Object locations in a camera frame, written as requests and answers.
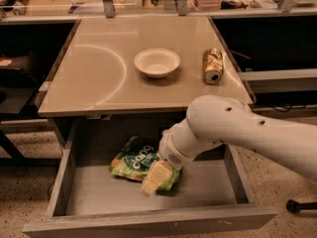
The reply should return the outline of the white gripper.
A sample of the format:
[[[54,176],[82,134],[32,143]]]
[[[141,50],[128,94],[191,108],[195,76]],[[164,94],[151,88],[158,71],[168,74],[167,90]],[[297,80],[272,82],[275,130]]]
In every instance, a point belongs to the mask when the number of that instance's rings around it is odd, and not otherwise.
[[[172,176],[172,168],[181,168],[194,160],[181,154],[172,141],[172,133],[162,132],[158,144],[158,154],[162,161],[154,161],[142,182],[141,190],[145,195],[153,194]]]

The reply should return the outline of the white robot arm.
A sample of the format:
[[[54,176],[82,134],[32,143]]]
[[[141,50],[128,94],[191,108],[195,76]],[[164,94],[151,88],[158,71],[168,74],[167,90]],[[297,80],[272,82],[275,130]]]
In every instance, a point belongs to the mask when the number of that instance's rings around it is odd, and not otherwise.
[[[150,195],[203,152],[222,144],[244,147],[311,180],[317,181],[317,127],[268,118],[234,98],[195,98],[186,117],[162,133],[159,159],[142,183]]]

